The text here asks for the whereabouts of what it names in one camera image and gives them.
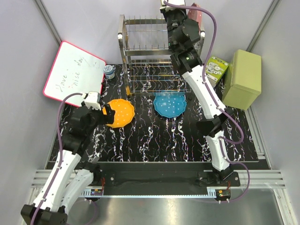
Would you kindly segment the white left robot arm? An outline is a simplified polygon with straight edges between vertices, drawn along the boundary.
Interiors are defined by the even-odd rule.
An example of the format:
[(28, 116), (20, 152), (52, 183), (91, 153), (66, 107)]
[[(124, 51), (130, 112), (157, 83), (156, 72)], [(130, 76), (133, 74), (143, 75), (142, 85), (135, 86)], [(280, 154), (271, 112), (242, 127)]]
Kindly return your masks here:
[(37, 198), (26, 204), (21, 216), (28, 225), (65, 225), (68, 214), (84, 189), (101, 181), (96, 161), (87, 162), (73, 180), (70, 176), (90, 144), (90, 136), (98, 125), (112, 124), (115, 111), (82, 106), (74, 109), (63, 135), (59, 134), (60, 151), (53, 169)]

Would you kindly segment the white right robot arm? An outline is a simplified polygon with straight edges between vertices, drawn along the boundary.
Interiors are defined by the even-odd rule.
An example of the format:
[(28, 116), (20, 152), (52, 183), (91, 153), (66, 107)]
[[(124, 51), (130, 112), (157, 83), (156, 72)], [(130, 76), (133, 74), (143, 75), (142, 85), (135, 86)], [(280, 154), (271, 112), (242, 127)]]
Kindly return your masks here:
[(227, 109), (218, 98), (194, 47), (200, 41), (198, 22), (188, 17), (183, 4), (171, 7), (163, 2), (160, 12), (167, 23), (172, 65), (187, 81), (204, 112), (204, 119), (197, 122), (197, 128), (205, 136), (210, 148), (214, 183), (223, 186), (229, 181), (233, 170), (225, 152), (222, 125), (233, 111)]

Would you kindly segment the pink polka dot plate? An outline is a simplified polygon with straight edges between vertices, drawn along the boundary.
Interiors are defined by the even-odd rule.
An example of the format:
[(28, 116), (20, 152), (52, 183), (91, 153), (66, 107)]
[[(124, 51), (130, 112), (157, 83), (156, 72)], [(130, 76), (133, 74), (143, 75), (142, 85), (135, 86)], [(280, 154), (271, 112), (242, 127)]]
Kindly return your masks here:
[(187, 14), (189, 19), (192, 19), (198, 23), (199, 29), (201, 29), (201, 23), (202, 23), (202, 12), (195, 10), (195, 9), (190, 9)]

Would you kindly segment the orange polka dot plate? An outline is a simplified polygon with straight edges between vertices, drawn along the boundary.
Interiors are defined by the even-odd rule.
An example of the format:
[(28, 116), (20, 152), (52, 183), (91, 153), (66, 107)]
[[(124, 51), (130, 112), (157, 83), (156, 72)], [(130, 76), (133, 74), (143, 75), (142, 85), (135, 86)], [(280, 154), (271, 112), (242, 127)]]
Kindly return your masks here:
[(134, 106), (127, 100), (114, 99), (108, 103), (115, 111), (113, 124), (107, 124), (111, 128), (123, 128), (129, 124), (135, 116)]

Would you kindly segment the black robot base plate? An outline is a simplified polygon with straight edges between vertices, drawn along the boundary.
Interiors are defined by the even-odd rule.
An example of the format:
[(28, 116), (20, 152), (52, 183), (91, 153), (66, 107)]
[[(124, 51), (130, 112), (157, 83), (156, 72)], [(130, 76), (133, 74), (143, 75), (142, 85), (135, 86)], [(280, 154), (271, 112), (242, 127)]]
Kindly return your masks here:
[(100, 163), (104, 189), (125, 188), (237, 188), (240, 178), (233, 172), (224, 180), (208, 162)]

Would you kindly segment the blue polka dot plate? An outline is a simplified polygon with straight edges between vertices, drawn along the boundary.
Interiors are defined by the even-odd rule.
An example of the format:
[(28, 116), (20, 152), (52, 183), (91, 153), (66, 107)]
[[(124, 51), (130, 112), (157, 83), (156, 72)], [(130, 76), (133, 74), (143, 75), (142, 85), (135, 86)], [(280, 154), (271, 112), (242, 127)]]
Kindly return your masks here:
[(185, 112), (187, 102), (185, 95), (167, 92), (157, 95), (153, 101), (155, 111), (165, 118), (176, 118)]

